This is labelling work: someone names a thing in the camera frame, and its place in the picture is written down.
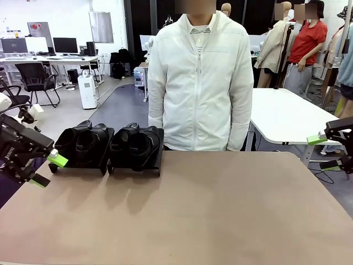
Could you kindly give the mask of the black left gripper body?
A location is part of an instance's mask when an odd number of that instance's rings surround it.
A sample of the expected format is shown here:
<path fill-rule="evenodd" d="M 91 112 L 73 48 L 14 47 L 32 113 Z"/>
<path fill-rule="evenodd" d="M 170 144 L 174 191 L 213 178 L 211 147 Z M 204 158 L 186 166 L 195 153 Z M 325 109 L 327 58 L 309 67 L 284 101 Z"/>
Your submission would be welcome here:
<path fill-rule="evenodd" d="M 1 114 L 1 172 L 13 180 L 31 180 L 34 175 L 30 167 L 33 149 L 20 134 L 24 128 L 12 117 Z"/>

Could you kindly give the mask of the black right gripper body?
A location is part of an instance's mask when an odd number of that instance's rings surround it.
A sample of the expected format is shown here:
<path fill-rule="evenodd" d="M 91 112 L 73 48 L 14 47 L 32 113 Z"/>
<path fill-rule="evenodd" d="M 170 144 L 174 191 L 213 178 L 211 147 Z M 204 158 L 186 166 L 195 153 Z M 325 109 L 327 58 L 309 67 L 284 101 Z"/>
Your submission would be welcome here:
<path fill-rule="evenodd" d="M 345 136 L 344 146 L 345 146 L 346 155 L 348 158 L 344 162 L 344 165 L 345 165 L 344 171 L 346 173 L 352 173 L 352 117 L 349 117 L 347 121 L 348 121 L 347 128 L 349 129 L 349 131 L 344 132 L 344 136 Z"/>

